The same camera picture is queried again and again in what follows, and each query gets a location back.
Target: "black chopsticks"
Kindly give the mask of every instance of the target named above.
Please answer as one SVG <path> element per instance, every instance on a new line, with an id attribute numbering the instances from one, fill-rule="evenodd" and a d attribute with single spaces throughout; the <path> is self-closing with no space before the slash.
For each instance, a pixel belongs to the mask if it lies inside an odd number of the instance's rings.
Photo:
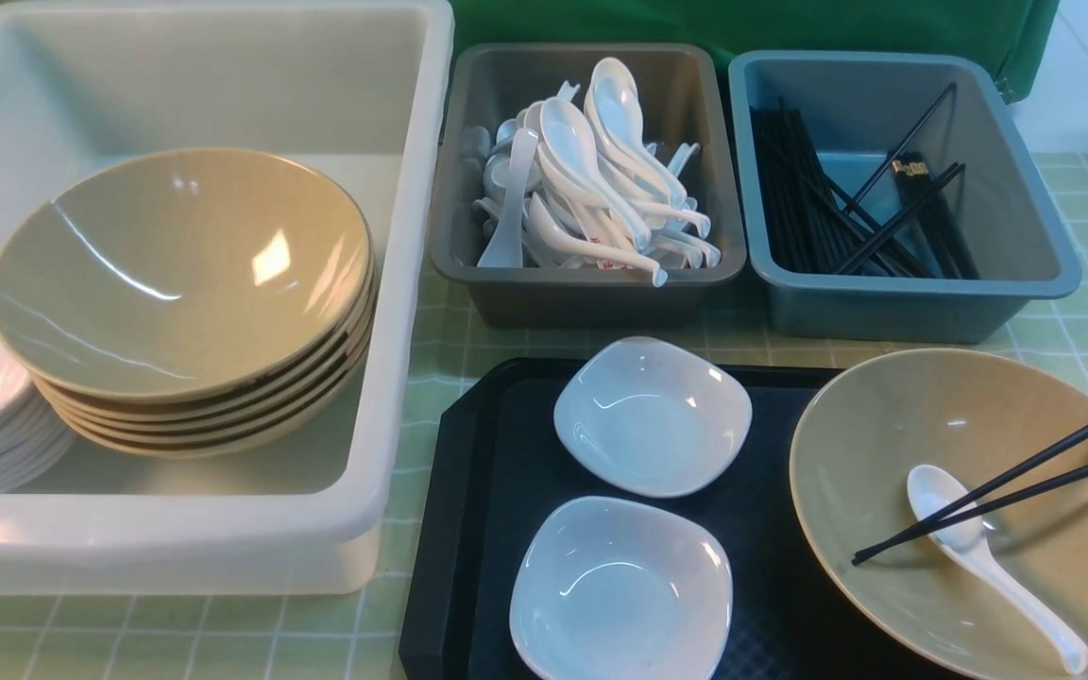
<path id="1" fill-rule="evenodd" d="M 1010 483 L 1015 477 L 1025 474 L 1030 469 L 1039 468 L 1039 466 L 1043 465 L 1046 461 L 1054 459 L 1055 456 L 1070 450 L 1070 448 L 1075 447 L 1076 444 L 1085 442 L 1085 440 L 1088 440 L 1088 425 L 1084 425 L 1083 429 L 1076 430 L 1076 432 L 1065 436 L 1065 438 L 1059 441 L 1058 443 L 1050 445 L 1050 447 L 1043 448 L 1043 450 L 1039 454 L 1035 454 L 1034 456 L 1028 457 L 1025 461 L 1021 461 L 1018 465 L 1015 465 L 1014 468 L 1007 469 L 1005 472 L 998 474 L 998 477 L 992 478 L 991 481 L 981 483 L 980 486 L 977 486 L 975 490 L 968 491 L 967 494 L 956 498 L 954 503 L 943 506 L 939 511 L 931 514 L 931 516 L 923 519 L 922 521 L 915 522 L 915 524 L 910 526 L 910 528 L 899 531 L 894 534 L 894 536 L 881 541 L 874 546 L 864 547 L 863 551 L 855 553 L 854 559 L 851 559 L 851 564 L 858 567 L 858 565 L 864 564 L 864 561 L 867 561 L 868 559 L 874 558 L 874 556 L 888 551 L 889 547 L 902 545 L 902 543 L 920 539 L 926 536 L 926 534 L 936 533 L 936 531 L 949 528 L 953 524 L 959 524 L 960 521 L 972 519 L 973 517 L 979 517 L 981 514 L 994 511 L 994 509 L 1000 509 L 1019 503 L 1019 500 L 1024 500 L 1033 496 L 1039 496 L 1040 494 L 1046 494 L 1046 492 L 1049 491 L 1059 490 L 1059 487 L 1065 486 L 1067 483 L 1074 483 L 1080 481 L 1080 479 L 1086 479 L 1088 477 L 1088 465 L 1085 465 L 1079 469 L 1074 469 L 1071 472 L 1046 479 L 1043 482 L 1033 483 L 1033 485 L 1027 486 L 1026 490 L 1015 491 L 1013 494 L 990 500 L 988 504 L 968 509 L 967 511 L 953 514 L 967 504 L 975 503 L 977 498 L 989 494 L 990 491 L 997 490 L 998 487 Z"/>
<path id="2" fill-rule="evenodd" d="M 919 168 L 926 170 L 927 176 L 901 184 L 895 176 L 902 164 L 898 160 L 916 153 L 905 148 L 956 91 L 955 83 L 942 89 L 901 141 L 886 152 L 883 162 L 854 195 L 834 184 L 821 168 L 811 128 L 798 108 L 790 108 L 782 97 L 772 108 L 751 107 L 762 208 L 767 217 L 769 249 L 778 265 L 800 274 L 979 279 L 979 275 L 972 275 L 975 262 L 942 197 L 942 189 L 951 177 L 963 171 L 963 164 L 953 163 L 940 176 L 934 176 L 926 159 L 919 158 Z M 857 154 L 856 151 L 845 153 L 851 159 Z M 860 205 L 881 180 L 886 181 L 886 186 L 898 184 L 894 188 L 904 206 L 904 210 L 885 224 Z M 836 197 L 842 207 L 834 201 Z M 902 232 L 906 245 L 898 240 Z M 932 250 L 934 262 L 929 262 L 929 258 L 914 257 L 907 249 L 923 250 L 924 242 Z"/>

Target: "tan bowl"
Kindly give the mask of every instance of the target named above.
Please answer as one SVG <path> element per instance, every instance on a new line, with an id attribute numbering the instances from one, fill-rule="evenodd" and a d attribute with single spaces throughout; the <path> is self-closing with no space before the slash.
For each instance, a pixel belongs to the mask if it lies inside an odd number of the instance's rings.
<path id="1" fill-rule="evenodd" d="M 0 255 L 0 335 L 83 395 L 219 395 L 336 326 L 371 250 L 355 201 L 311 169 L 240 149 L 144 156 L 18 227 Z"/>
<path id="2" fill-rule="evenodd" d="M 311 418 L 325 409 L 334 397 L 342 393 L 354 375 L 361 373 L 363 357 L 368 354 L 371 332 L 357 336 L 355 351 L 349 354 L 342 364 L 335 367 L 327 375 L 319 379 L 308 388 L 292 397 L 275 409 L 260 415 L 238 425 L 202 432 L 194 435 L 126 435 L 128 433 L 113 432 L 103 434 L 91 430 L 85 421 L 79 421 L 72 413 L 63 411 L 61 405 L 53 405 L 61 420 L 87 440 L 126 454 L 163 457 L 163 459 L 203 459 L 209 456 L 220 456 L 249 450 L 262 444 L 273 442 L 289 432 L 305 425 Z M 138 442 L 138 438 L 150 442 Z"/>
<path id="3" fill-rule="evenodd" d="M 370 334 L 370 320 L 371 314 L 366 314 L 358 327 L 351 329 L 349 333 L 339 333 L 335 343 L 330 345 L 327 357 L 323 361 L 319 361 L 319 364 L 304 371 L 301 378 L 295 382 L 286 384 L 283 391 L 269 393 L 265 397 L 256 399 L 249 405 L 243 405 L 237 409 L 214 413 L 206 418 L 169 422 L 104 423 L 79 412 L 75 401 L 53 395 L 44 384 L 39 390 L 45 393 L 49 401 L 54 404 L 54 408 L 63 418 L 72 420 L 78 426 L 96 434 L 135 444 L 195 445 L 206 440 L 217 440 L 223 432 L 245 429 L 247 425 L 267 421 L 271 419 L 272 413 L 279 412 L 285 405 L 294 404 L 302 395 L 313 391 L 313 387 L 326 383 L 330 375 L 335 375 L 341 367 L 346 366 L 349 357 L 362 353 Z"/>
<path id="4" fill-rule="evenodd" d="M 335 326 L 323 339 L 320 339 L 310 351 L 284 366 L 275 373 L 263 375 L 252 383 L 245 383 L 224 395 L 202 397 L 193 401 L 170 401 L 170 404 L 135 405 L 128 401 L 113 401 L 100 397 L 86 397 L 77 392 L 65 391 L 55 384 L 47 383 L 36 375 L 34 382 L 41 387 L 49 400 L 61 401 L 64 408 L 83 420 L 111 429 L 150 431 L 168 430 L 170 426 L 187 425 L 189 421 L 200 421 L 214 417 L 227 417 L 245 410 L 247 406 L 259 404 L 305 378 L 308 371 L 329 364 L 333 355 L 346 343 L 347 337 L 361 333 L 375 312 L 375 268 L 374 274 L 363 284 L 362 298 L 359 305 L 351 307 L 344 321 Z"/>
<path id="5" fill-rule="evenodd" d="M 914 349 L 838 375 L 791 441 L 791 498 L 808 545 L 869 619 L 934 663 L 988 680 L 1070 677 L 1030 623 L 928 539 L 851 567 L 851 555 L 915 521 L 905 475 L 919 463 L 964 485 L 1005 472 L 1088 422 L 1088 397 L 1016 361 Z M 998 495 L 1088 461 L 1088 442 Z M 1088 644 L 1088 479 L 986 516 L 1002 567 Z"/>

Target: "gray plastic bin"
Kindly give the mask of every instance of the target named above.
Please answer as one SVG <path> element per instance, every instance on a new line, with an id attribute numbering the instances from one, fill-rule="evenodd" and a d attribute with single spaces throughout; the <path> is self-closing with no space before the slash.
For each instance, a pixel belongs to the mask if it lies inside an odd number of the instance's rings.
<path id="1" fill-rule="evenodd" d="M 780 98 L 799 108 L 826 171 L 843 189 L 855 190 L 951 82 L 957 91 L 907 150 L 922 151 L 935 171 L 955 161 L 967 164 L 944 197 L 981 281 L 811 275 L 778 267 L 769 254 L 750 108 L 777 107 Z M 970 61 L 750 52 L 729 65 L 729 89 L 751 260 L 768 284 L 769 318 L 778 332 L 979 343 L 1027 301 L 1066 297 L 1079 285 L 1077 256 L 1039 171 L 989 76 Z"/>
<path id="2" fill-rule="evenodd" d="M 471 202 L 483 196 L 481 163 L 462 151 L 466 129 L 497 128 L 562 82 L 580 83 L 604 57 L 622 60 L 635 76 L 647 140 L 659 158 L 683 141 L 703 148 L 683 172 L 683 184 L 713 219 L 708 240 L 725 256 L 716 268 L 672 270 L 653 288 L 644 272 L 479 269 L 481 220 Z M 746 236 L 733 177 L 725 112 L 707 52 L 690 45 L 479 45 L 459 57 L 448 102 L 444 147 L 431 207 L 431 262 L 465 284 L 481 318 L 494 326 L 665 326 L 691 321 L 713 285 L 729 283 L 746 263 Z"/>

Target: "green curtain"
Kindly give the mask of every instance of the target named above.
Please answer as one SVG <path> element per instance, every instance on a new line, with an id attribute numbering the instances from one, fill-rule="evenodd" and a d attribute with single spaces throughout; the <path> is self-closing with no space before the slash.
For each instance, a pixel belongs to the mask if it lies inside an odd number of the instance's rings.
<path id="1" fill-rule="evenodd" d="M 724 69 L 764 48 L 940 52 L 985 66 L 1013 102 L 1031 90 L 1059 0 L 450 1 L 457 54 L 479 42 L 691 42 Z"/>

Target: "white plastic tub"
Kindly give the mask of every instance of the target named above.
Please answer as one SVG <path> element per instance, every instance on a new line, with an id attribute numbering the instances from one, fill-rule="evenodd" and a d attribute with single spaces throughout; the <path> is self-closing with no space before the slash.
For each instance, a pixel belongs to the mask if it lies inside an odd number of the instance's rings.
<path id="1" fill-rule="evenodd" d="M 0 495 L 0 594 L 341 593 L 368 581 L 450 41 L 445 0 L 0 8 L 0 248 L 36 206 L 104 164 L 254 147 L 349 190 L 382 263 L 366 371 L 326 412 L 261 450 L 203 461 L 78 443 L 26 490 Z"/>

